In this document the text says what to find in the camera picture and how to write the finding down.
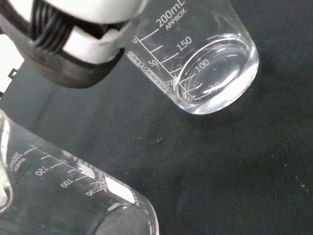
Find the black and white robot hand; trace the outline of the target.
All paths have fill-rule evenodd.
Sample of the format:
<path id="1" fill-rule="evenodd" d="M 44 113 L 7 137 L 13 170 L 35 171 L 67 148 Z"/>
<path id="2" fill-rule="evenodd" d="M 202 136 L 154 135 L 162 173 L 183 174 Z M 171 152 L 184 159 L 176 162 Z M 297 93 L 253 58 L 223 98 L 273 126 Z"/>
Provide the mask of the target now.
<path id="1" fill-rule="evenodd" d="M 0 31 L 46 79 L 89 88 L 114 69 L 147 0 L 3 0 Z"/>

